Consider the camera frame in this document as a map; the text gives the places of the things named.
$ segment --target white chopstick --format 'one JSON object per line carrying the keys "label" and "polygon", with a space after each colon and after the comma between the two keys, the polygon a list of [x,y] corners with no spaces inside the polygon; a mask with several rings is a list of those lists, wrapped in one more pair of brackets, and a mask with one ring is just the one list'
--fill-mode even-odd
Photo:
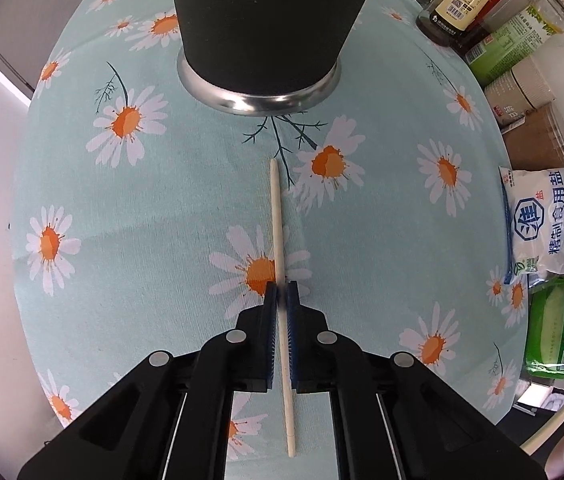
{"label": "white chopstick", "polygon": [[295,420],[293,416],[293,391],[288,355],[288,328],[286,319],[286,266],[284,263],[284,229],[282,226],[282,197],[277,160],[271,159],[271,215],[273,217],[273,257],[277,283],[277,340],[282,361],[282,394],[284,397],[284,425],[288,455],[295,456]]}

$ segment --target bottle label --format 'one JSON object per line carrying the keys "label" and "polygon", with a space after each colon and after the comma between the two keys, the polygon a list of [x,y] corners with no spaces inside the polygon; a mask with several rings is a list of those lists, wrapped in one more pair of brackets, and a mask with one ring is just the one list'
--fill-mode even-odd
{"label": "bottle label", "polygon": [[486,5],[482,7],[482,10],[478,12],[478,15],[475,16],[475,19],[466,30],[472,30],[472,28],[475,28],[478,23],[480,23],[484,19],[484,17],[491,11],[491,9],[495,7],[499,2],[500,0],[489,0],[488,2],[486,2]]}
{"label": "bottle label", "polygon": [[431,13],[431,21],[446,30],[451,36],[457,36],[471,25],[475,16],[489,0],[443,0],[435,12]]}
{"label": "bottle label", "polygon": [[556,34],[556,28],[528,6],[475,45],[465,60],[481,85],[487,85]]}

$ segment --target salt bag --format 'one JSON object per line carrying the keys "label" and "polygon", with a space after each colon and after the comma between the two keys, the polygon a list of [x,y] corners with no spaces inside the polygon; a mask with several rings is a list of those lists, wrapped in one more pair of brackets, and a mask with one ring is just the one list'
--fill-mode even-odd
{"label": "salt bag", "polygon": [[500,168],[510,219],[509,273],[564,274],[564,168],[513,171]]}

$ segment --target silver screw head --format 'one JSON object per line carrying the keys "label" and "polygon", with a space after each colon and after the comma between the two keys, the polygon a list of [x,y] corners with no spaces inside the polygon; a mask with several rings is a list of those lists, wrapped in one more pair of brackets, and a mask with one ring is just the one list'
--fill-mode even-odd
{"label": "silver screw head", "polygon": [[166,352],[153,352],[149,357],[149,363],[152,366],[164,366],[166,363],[169,362],[169,355]]}
{"label": "silver screw head", "polygon": [[243,330],[231,330],[226,334],[226,341],[229,343],[241,343],[246,341],[246,332]]}
{"label": "silver screw head", "polygon": [[337,335],[329,330],[325,330],[324,332],[320,332],[318,334],[318,341],[323,345],[332,345],[335,341],[337,341]]}
{"label": "silver screw head", "polygon": [[411,354],[400,352],[399,354],[395,355],[393,361],[395,361],[395,364],[400,368],[411,368],[415,362],[415,359],[413,359],[413,356]]}

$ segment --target light blue tablecloth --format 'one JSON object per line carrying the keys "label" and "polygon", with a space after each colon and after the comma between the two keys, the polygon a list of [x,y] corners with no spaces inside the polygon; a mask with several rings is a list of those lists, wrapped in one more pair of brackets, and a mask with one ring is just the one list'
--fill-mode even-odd
{"label": "light blue tablecloth", "polygon": [[[332,96],[264,121],[184,90],[173,0],[82,2],[30,108],[12,222],[24,329],[64,424],[151,351],[199,349],[261,302],[273,156],[303,302],[366,351],[409,349],[491,420],[506,413],[526,333],[526,288],[502,284],[508,158],[418,10],[367,0]],[[279,26],[293,34],[293,19]],[[296,399],[291,461],[278,381],[236,397],[227,475],[335,478],[327,398]]]}

